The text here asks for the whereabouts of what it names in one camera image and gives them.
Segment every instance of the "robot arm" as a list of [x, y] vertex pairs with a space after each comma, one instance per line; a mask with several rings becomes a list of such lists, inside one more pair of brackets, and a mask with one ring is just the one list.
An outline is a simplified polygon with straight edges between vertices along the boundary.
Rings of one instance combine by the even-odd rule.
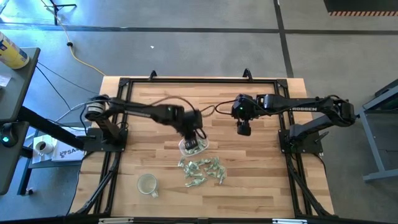
[[306, 124], [290, 127], [290, 140], [301, 140], [309, 134], [336, 125], [348, 127], [354, 124], [354, 106], [337, 96], [325, 98], [284, 98], [280, 95], [257, 95], [256, 99], [240, 94], [232, 106], [231, 115], [238, 119], [238, 134], [250, 136], [249, 120], [260, 116], [281, 114], [285, 111], [321, 112], [324, 116]]
[[[94, 102], [88, 104], [85, 117], [90, 121], [95, 121], [103, 131], [103, 137], [114, 139], [118, 138], [119, 129], [109, 121], [109, 117], [115, 114], [124, 113], [144, 118], [150, 118], [156, 123], [172, 126], [185, 139], [186, 149], [193, 149], [198, 146], [196, 139], [197, 129], [202, 129], [202, 117], [199, 110], [185, 111], [179, 105], [145, 105], [120, 100], [118, 98], [108, 98], [108, 96], [97, 96], [91, 99]], [[105, 109], [105, 103], [109, 103], [109, 108]]]

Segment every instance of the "gray floor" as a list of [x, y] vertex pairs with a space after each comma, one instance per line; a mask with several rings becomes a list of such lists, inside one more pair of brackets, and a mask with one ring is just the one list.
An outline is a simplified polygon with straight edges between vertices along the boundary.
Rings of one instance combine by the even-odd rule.
[[[277, 28], [272, 0], [119, 0], [74, 1], [62, 9], [66, 24], [116, 27]], [[280, 0], [287, 29], [397, 30], [398, 17], [329, 17], [322, 0]], [[4, 22], [51, 24], [40, 1], [10, 0]], [[21, 47], [40, 47], [39, 61], [69, 80], [99, 91], [102, 77], [72, 59], [60, 31], [2, 30]], [[286, 77], [278, 34], [171, 32], [70, 32], [76, 55], [108, 75]], [[359, 107], [398, 77], [398, 35], [288, 35], [294, 76], [304, 78], [310, 96], [336, 94]], [[70, 105], [93, 96], [43, 70]], [[41, 74], [35, 73], [24, 105], [57, 119], [67, 107]], [[64, 119], [77, 121], [72, 113]], [[330, 128], [323, 140], [324, 160], [335, 212], [346, 218], [398, 222], [398, 179], [370, 184], [362, 175], [376, 171], [358, 121], [350, 128]], [[34, 170], [30, 197], [16, 196], [21, 160], [11, 190], [0, 197], [0, 220], [66, 214], [78, 167]]]

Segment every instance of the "white paper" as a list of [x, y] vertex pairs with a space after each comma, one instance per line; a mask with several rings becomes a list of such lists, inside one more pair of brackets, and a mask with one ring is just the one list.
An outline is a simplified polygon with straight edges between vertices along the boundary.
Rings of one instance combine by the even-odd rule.
[[[63, 128], [76, 136], [86, 135], [84, 128]], [[52, 160], [54, 162], [66, 162], [66, 161], [80, 161], [85, 156], [85, 151], [76, 149], [68, 144], [58, 141], [52, 154]]]
[[0, 75], [0, 87], [6, 87], [10, 80], [11, 77]]
[[[37, 143], [39, 142], [52, 142], [52, 145], [55, 146], [57, 144], [57, 140], [54, 139], [53, 137], [49, 136], [48, 134], [39, 136], [33, 139], [33, 147], [36, 146]], [[42, 162], [42, 161], [47, 161], [52, 158], [52, 153], [44, 154], [43, 156], [39, 155], [39, 153], [36, 150], [33, 150], [33, 156], [32, 156], [32, 164]]]

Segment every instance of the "power cord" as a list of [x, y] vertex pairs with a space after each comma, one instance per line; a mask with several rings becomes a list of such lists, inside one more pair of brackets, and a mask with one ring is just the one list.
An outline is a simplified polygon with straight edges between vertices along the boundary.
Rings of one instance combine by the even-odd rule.
[[59, 117], [58, 119], [56, 119], [55, 121], [60, 121], [62, 118], [64, 118], [66, 115], [68, 115], [70, 112], [75, 111], [77, 109], [79, 109], [81, 106], [83, 106], [86, 103], [80, 103], [76, 106], [74, 106], [72, 109], [68, 110], [66, 113], [64, 113], [61, 117]]
[[182, 100], [182, 101], [186, 102], [186, 103], [192, 108], [192, 110], [195, 110], [195, 108], [193, 107], [193, 105], [192, 105], [188, 100], [182, 98], [181, 96], [166, 96], [165, 98], [162, 98], [162, 99], [160, 99], [160, 100], [158, 100], [158, 101], [155, 101], [155, 102], [153, 102], [153, 103], [151, 103], [151, 104], [149, 104], [149, 105], [147, 105], [147, 106], [154, 106], [154, 105], [156, 105], [156, 104], [158, 104], [158, 103], [160, 103], [160, 102], [163, 102], [163, 101], [169, 100], [169, 99], [178, 99], [178, 100]]
[[40, 73], [44, 76], [44, 78], [49, 82], [49, 84], [52, 86], [52, 88], [57, 92], [58, 96], [60, 96], [60, 98], [65, 102], [65, 104], [67, 105], [67, 107], [69, 108], [69, 110], [71, 110], [68, 102], [66, 101], [66, 99], [64, 97], [62, 97], [62, 95], [58, 92], [58, 90], [54, 87], [54, 85], [51, 83], [51, 81], [44, 75], [43, 71], [41, 71], [41, 69], [36, 66], [36, 68], [40, 71]]
[[83, 88], [83, 87], [81, 87], [80, 85], [77, 85], [76, 83], [73, 83], [73, 82], [67, 80], [66, 78], [64, 78], [63, 76], [57, 74], [55, 71], [49, 69], [47, 66], [43, 65], [42, 63], [40, 63], [40, 62], [37, 62], [37, 63], [40, 64], [41, 66], [43, 66], [44, 68], [46, 68], [48, 71], [54, 73], [54, 75], [57, 75], [58, 77], [60, 77], [60, 78], [62, 78], [63, 80], [67, 81], [68, 83], [70, 83], [70, 84], [72, 84], [72, 85], [74, 85], [74, 86], [76, 86], [76, 87], [78, 87], [78, 88], [81, 88], [82, 90], [86, 90], [86, 91], [88, 91], [88, 92], [90, 92], [90, 93], [94, 93], [94, 94], [96, 94], [96, 95], [99, 95], [99, 93], [96, 93], [96, 92], [91, 91], [91, 90], [87, 90], [86, 88]]
[[212, 111], [206, 115], [202, 115], [202, 117], [207, 118], [207, 117], [211, 116], [216, 111], [216, 107], [214, 105], [211, 105], [211, 106], [206, 107], [205, 109], [202, 109], [200, 112], [202, 113], [210, 108], [213, 108]]
[[44, 6], [45, 6], [45, 7], [54, 15], [54, 17], [58, 20], [58, 23], [61, 25], [63, 31], [65, 31], [65, 34], [67, 35], [67, 39], [68, 39], [67, 46], [69, 47], [70, 53], [72, 54], [73, 58], [74, 58], [76, 61], [82, 63], [83, 65], [86, 65], [86, 66], [88, 66], [88, 67], [90, 67], [90, 68], [96, 70], [96, 71], [97, 71], [98, 73], [100, 73], [101, 75], [106, 76], [105, 73], [103, 73], [103, 72], [102, 72], [101, 70], [99, 70], [98, 68], [96, 68], [96, 67], [94, 67], [94, 66], [92, 66], [92, 65], [90, 65], [90, 64], [88, 64], [88, 63], [86, 63], [86, 62], [84, 62], [84, 61], [82, 61], [82, 60], [80, 60], [80, 59], [78, 59], [78, 58], [75, 56], [75, 53], [73, 53], [73, 50], [72, 50], [73, 43], [70, 41], [70, 38], [69, 38], [69, 34], [68, 34], [68, 32], [67, 32], [67, 29], [65, 28], [65, 26], [63, 26], [61, 20], [54, 14], [54, 12], [49, 8], [49, 6], [46, 5], [46, 3], [43, 2], [43, 0], [41, 0], [41, 1], [42, 1], [42, 3], [44, 4]]
[[237, 100], [237, 99], [235, 99], [235, 100], [229, 100], [229, 101], [224, 101], [224, 102], [221, 102], [221, 103], [217, 104], [217, 105], [215, 106], [215, 111], [217, 111], [217, 113], [219, 113], [219, 114], [225, 114], [225, 115], [230, 115], [230, 116], [232, 116], [231, 113], [221, 112], [221, 111], [219, 111], [217, 108], [218, 108], [219, 106], [221, 106], [221, 105], [224, 105], [224, 104], [227, 104], [227, 103], [235, 102], [236, 100]]

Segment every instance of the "butcher block tabletop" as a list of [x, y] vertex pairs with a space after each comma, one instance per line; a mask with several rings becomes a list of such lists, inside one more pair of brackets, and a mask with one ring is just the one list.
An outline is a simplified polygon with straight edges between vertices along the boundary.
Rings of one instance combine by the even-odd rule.
[[[101, 94], [116, 96], [119, 79], [104, 77]], [[307, 97], [303, 79], [288, 78], [287, 82], [291, 98]], [[240, 93], [251, 96], [274, 93], [274, 87], [257, 83], [135, 83], [131, 101], [149, 104], [165, 96], [181, 96], [202, 110], [233, 100]], [[164, 103], [182, 105], [190, 110], [178, 99]], [[230, 109], [231, 104], [220, 106], [221, 111], [230, 112]], [[312, 120], [312, 115], [295, 112], [294, 118], [296, 123], [306, 123]], [[177, 167], [181, 158], [178, 143], [182, 137], [172, 127], [148, 118], [128, 116], [127, 121], [129, 136], [119, 166], [113, 217], [294, 217], [286, 161], [280, 153], [277, 138], [280, 129], [278, 116], [263, 116], [251, 121], [251, 136], [238, 135], [236, 121], [231, 116], [214, 113], [203, 118], [203, 130], [210, 146], [187, 158], [186, 162], [219, 157], [228, 176], [221, 185], [208, 177], [205, 183], [190, 188], [185, 183], [192, 179], [184, 179], [185, 173]], [[303, 154], [302, 157], [308, 188], [324, 208], [333, 213], [322, 163], [311, 154]], [[83, 161], [70, 212], [81, 208], [97, 188], [103, 158], [103, 152], [94, 152]], [[137, 180], [142, 174], [152, 174], [158, 179], [158, 198], [138, 191]], [[304, 211], [302, 192], [298, 190], [297, 195]], [[107, 198], [108, 187], [104, 191], [103, 209]]]

